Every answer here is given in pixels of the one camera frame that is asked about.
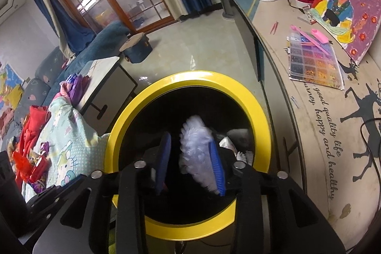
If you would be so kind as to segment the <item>red plastic wrapper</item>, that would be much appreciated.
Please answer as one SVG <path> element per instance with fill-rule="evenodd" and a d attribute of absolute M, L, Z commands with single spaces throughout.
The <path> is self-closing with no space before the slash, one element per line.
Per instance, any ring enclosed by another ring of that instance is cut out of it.
<path fill-rule="evenodd" d="M 13 152 L 12 157 L 17 169 L 17 176 L 24 182 L 37 182 L 50 167 L 50 161 L 44 155 L 40 155 L 35 164 L 31 164 L 17 151 Z"/>

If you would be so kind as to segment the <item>Hello Kitty light blue quilt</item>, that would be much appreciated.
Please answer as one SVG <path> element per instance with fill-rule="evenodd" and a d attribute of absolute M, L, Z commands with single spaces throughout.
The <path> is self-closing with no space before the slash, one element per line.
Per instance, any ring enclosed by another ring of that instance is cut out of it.
<path fill-rule="evenodd" d="M 48 142 L 51 165 L 46 187 L 64 186 L 78 175 L 103 170 L 109 134 L 98 135 L 82 114 L 64 97 L 55 98 L 48 107 L 50 119 L 42 129 L 34 152 Z"/>

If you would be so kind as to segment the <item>white top coffee table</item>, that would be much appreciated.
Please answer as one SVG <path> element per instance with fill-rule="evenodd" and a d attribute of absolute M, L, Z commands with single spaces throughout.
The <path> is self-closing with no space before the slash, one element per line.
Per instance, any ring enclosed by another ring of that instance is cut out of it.
<path fill-rule="evenodd" d="M 120 57 L 91 60 L 80 71 L 89 83 L 75 109 L 99 135 L 112 128 L 120 111 L 135 96 L 138 83 L 122 67 Z"/>

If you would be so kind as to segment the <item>red blanket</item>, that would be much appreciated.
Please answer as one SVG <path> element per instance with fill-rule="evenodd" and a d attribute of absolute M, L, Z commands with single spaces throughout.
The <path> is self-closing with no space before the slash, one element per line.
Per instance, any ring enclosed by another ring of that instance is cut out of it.
<path fill-rule="evenodd" d="M 31 106 L 27 115 L 27 120 L 23 125 L 23 130 L 21 131 L 17 149 L 15 151 L 19 152 L 22 156 L 28 159 L 30 150 L 34 148 L 39 138 L 39 134 L 41 133 L 49 118 L 50 117 L 47 106 Z M 22 183 L 24 181 L 22 181 L 17 176 L 17 170 L 15 182 L 17 187 L 21 189 Z"/>

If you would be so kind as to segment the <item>round blue footstool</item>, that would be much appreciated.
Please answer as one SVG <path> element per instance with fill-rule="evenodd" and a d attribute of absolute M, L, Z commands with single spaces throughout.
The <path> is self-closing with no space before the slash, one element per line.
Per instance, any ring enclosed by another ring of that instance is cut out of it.
<path fill-rule="evenodd" d="M 145 33 L 138 33 L 130 37 L 120 47 L 120 52 L 130 63 L 136 64 L 143 62 L 152 52 L 149 38 Z"/>

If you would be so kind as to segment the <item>purple cloth on table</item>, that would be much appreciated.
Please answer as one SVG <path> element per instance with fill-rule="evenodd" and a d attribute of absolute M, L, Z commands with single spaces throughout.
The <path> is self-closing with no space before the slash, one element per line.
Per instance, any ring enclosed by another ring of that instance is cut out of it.
<path fill-rule="evenodd" d="M 90 77 L 81 74 L 72 74 L 65 81 L 60 83 L 59 95 L 64 97 L 71 105 L 76 106 L 82 99 Z"/>

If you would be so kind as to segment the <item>yellow pillow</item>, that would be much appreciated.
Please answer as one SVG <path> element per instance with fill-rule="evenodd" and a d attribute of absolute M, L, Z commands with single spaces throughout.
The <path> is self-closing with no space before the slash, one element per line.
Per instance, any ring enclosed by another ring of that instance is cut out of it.
<path fill-rule="evenodd" d="M 21 85 L 15 85 L 4 97 L 3 101 L 6 106 L 11 107 L 11 109 L 15 110 L 21 97 L 23 95 L 23 89 Z"/>

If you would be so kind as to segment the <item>tv cabinet with patterned top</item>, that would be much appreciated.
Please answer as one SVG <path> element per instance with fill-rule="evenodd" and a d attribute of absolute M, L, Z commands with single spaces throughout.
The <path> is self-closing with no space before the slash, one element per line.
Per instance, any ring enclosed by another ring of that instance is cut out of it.
<path fill-rule="evenodd" d="M 344 87 L 289 76 L 292 27 L 310 32 L 288 0 L 229 0 L 269 112 L 276 164 L 298 182 L 348 253 L 380 252 L 380 69 L 331 46 Z"/>

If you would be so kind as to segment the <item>China map poster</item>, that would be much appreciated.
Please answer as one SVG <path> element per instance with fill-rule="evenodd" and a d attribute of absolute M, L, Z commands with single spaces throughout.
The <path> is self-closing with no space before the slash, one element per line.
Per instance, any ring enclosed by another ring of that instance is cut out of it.
<path fill-rule="evenodd" d="M 11 108 L 5 105 L 3 97 L 15 86 L 23 85 L 24 80 L 15 72 L 15 70 L 6 63 L 1 67 L 1 109 Z"/>

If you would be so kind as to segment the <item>bead organizer box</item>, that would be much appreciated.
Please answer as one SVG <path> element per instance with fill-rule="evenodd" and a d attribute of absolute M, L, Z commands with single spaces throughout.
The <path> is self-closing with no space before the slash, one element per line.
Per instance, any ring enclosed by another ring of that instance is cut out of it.
<path fill-rule="evenodd" d="M 344 90 L 342 73 L 329 43 L 322 45 L 323 52 L 300 32 L 291 30 L 287 47 L 291 80 Z"/>

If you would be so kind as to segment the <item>blue curtain left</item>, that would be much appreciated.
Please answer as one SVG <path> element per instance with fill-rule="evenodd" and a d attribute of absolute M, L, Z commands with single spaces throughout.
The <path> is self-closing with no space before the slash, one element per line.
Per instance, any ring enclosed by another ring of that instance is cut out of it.
<path fill-rule="evenodd" d="M 59 49 L 70 59 L 82 52 L 95 38 L 95 33 L 84 27 L 66 12 L 59 0 L 34 0 L 59 39 Z"/>

